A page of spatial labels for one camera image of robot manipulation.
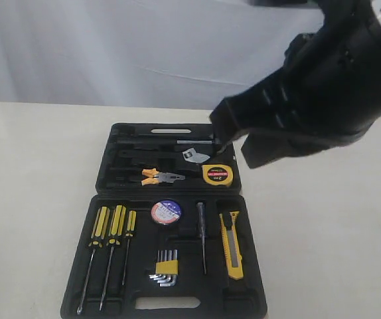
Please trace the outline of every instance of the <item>white table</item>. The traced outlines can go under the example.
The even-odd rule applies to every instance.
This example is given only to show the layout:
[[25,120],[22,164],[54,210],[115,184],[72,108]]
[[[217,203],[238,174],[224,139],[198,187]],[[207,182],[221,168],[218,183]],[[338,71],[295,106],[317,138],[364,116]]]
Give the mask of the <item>white table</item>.
[[[0,319],[59,318],[113,123],[207,116],[0,103]],[[381,120],[349,148],[254,171],[239,148],[270,319],[381,318]]]

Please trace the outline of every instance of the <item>tool kit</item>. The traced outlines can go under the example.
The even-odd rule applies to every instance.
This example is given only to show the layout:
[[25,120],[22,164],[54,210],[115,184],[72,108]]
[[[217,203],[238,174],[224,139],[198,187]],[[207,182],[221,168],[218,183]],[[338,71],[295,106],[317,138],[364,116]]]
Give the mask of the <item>tool kit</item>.
[[61,317],[264,318],[240,190],[210,124],[114,124]]

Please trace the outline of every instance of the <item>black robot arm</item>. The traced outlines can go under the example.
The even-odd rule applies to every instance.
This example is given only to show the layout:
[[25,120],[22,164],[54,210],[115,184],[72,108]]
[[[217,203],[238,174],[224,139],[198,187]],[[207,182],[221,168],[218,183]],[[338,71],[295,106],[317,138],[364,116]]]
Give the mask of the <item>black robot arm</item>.
[[381,0],[316,2],[323,27],[298,35],[279,70],[210,115],[222,144],[248,134],[251,168],[349,145],[381,116]]

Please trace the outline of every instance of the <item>white backdrop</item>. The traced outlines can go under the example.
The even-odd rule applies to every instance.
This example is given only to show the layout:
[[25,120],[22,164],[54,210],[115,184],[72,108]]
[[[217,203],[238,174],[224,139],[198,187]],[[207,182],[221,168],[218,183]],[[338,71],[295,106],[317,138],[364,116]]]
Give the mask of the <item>white backdrop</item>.
[[0,101],[211,109],[322,22],[245,0],[0,0]]

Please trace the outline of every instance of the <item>pliers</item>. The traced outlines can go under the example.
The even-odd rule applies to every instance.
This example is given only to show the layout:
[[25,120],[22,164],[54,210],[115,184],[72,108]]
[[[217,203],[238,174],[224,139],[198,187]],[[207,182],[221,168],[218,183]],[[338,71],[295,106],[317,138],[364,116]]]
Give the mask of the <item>pliers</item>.
[[163,173],[157,169],[144,169],[142,175],[147,176],[147,179],[142,181],[142,185],[158,184],[158,183],[174,183],[175,181],[182,181],[185,179],[184,175]]

